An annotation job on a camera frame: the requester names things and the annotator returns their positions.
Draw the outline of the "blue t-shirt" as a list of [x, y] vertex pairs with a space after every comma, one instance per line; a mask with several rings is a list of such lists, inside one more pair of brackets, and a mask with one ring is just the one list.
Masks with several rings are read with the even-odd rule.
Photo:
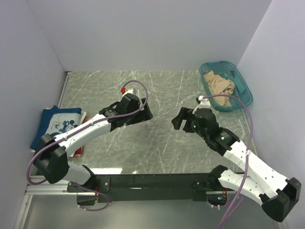
[[81, 108], [59, 108], [54, 105], [51, 109], [43, 109], [38, 132], [30, 148], [35, 150], [40, 138], [49, 134], [54, 137], [70, 131], [81, 124]]

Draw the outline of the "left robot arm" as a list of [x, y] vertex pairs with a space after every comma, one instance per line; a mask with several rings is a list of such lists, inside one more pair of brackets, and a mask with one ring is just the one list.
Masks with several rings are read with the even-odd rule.
[[152, 119], [147, 98], [126, 93], [120, 101], [103, 108], [92, 119], [60, 135], [41, 137], [34, 155], [34, 166], [50, 184], [61, 180], [77, 183], [85, 192], [96, 188], [96, 175], [85, 165], [75, 165], [69, 156], [91, 140], [124, 125]]

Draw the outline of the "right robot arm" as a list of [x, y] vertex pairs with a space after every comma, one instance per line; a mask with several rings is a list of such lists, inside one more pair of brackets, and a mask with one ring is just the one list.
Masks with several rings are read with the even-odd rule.
[[210, 149], [236, 164], [246, 178], [224, 166], [217, 166], [210, 174], [209, 185], [214, 190], [222, 187], [240, 193], [258, 203], [273, 220], [283, 222], [299, 201], [301, 182], [278, 173], [246, 148], [245, 143], [229, 129], [220, 127], [209, 108], [182, 107], [172, 120], [175, 130], [196, 133]]

